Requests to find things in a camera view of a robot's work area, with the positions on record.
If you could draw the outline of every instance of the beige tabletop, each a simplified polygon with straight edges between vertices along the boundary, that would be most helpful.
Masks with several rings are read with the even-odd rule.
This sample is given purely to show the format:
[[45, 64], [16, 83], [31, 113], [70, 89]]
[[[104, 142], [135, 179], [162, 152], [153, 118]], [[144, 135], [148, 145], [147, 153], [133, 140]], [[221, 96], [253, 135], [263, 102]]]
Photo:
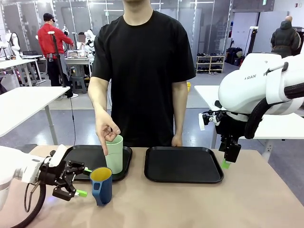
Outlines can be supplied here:
[[[46, 156], [56, 146], [38, 146], [31, 153]], [[30, 228], [302, 228], [304, 207], [257, 151], [242, 150], [237, 163], [224, 170], [219, 184], [169, 184], [144, 176], [145, 148], [133, 148], [126, 178], [113, 184], [112, 201], [96, 206], [89, 192], [70, 202], [52, 197], [47, 187], [44, 206]], [[223, 153], [214, 150], [219, 161]], [[22, 221], [26, 184], [12, 182], [0, 211], [0, 228]], [[32, 205], [37, 202], [37, 192]]]

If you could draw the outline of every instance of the black t-shirt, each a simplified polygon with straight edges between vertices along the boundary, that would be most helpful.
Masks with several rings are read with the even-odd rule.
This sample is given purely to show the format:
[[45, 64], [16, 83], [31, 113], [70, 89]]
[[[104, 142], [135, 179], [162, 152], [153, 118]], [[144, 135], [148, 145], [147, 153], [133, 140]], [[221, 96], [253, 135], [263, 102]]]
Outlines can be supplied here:
[[92, 75], [112, 80], [112, 119], [130, 147], [171, 146], [172, 83], [195, 77], [188, 36], [175, 19], [154, 11], [145, 24], [123, 16], [100, 29]]

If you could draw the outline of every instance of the light green cup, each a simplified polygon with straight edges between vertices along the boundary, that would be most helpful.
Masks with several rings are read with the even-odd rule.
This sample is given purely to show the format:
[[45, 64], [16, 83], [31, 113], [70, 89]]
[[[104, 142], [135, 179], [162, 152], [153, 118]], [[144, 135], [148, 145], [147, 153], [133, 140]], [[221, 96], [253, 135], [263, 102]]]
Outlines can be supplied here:
[[112, 170], [112, 174], [120, 173], [123, 170], [123, 144], [121, 135], [116, 136], [113, 142], [106, 141], [108, 155], [105, 157], [106, 165]]

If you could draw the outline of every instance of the gray floor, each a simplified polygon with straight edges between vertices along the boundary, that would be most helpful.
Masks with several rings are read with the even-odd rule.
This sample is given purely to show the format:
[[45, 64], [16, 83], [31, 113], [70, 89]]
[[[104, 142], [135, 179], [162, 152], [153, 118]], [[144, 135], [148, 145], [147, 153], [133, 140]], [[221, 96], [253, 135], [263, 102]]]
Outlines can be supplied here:
[[[219, 85], [228, 73], [236, 69], [238, 67], [225, 64], [223, 74], [216, 76], [198, 74], [197, 77], [190, 80], [191, 90], [188, 95], [183, 133], [184, 146], [209, 147], [211, 140], [211, 125], [206, 126], [205, 131], [200, 131], [199, 129], [198, 113], [206, 111], [207, 104], [200, 98], [193, 87], [195, 85]], [[18, 86], [11, 76], [7, 76], [3, 80], [3, 85], [9, 90]], [[40, 86], [50, 86], [49, 80]], [[87, 94], [80, 95], [72, 101], [73, 109], [75, 110], [76, 145], [98, 145], [99, 141], [95, 135], [94, 111]], [[74, 128], [69, 100], [64, 98], [61, 101], [54, 101], [50, 104], [50, 107], [59, 143], [72, 145], [74, 143]], [[0, 138], [0, 145], [22, 149], [24, 152], [29, 152], [35, 147], [35, 144], [52, 145], [52, 143], [45, 111], [38, 112]], [[264, 149], [263, 145], [257, 140], [240, 140], [240, 144], [243, 149], [258, 150], [260, 153]], [[276, 141], [269, 163], [304, 205], [303, 148], [303, 140]]]
[[[184, 146], [202, 146], [209, 148], [212, 126], [207, 125], [205, 131], [200, 131], [198, 113], [207, 109], [188, 108], [183, 132]], [[52, 110], [59, 143], [72, 145], [74, 143], [74, 128], [70, 110]], [[100, 145], [95, 135], [95, 117], [93, 110], [75, 110], [76, 145]], [[52, 145], [52, 138], [48, 127], [45, 111], [40, 111], [26, 122], [0, 138], [0, 145], [23, 148], [25, 144]], [[258, 140], [240, 140], [243, 149], [258, 150], [264, 147]], [[27, 145], [25, 152], [30, 151], [32, 145]], [[280, 177], [286, 182], [296, 197], [304, 205], [304, 141], [286, 140], [276, 141], [269, 163]]]

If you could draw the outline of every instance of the person in black jacket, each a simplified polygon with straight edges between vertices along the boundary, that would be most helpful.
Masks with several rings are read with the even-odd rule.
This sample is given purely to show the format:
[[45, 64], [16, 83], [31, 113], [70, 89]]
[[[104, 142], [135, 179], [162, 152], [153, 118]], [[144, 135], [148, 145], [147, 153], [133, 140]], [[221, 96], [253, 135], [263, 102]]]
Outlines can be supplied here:
[[287, 16], [271, 37], [271, 52], [281, 55], [282, 58], [291, 56], [291, 51], [297, 50], [301, 45], [301, 38], [291, 25], [292, 20], [291, 16]]

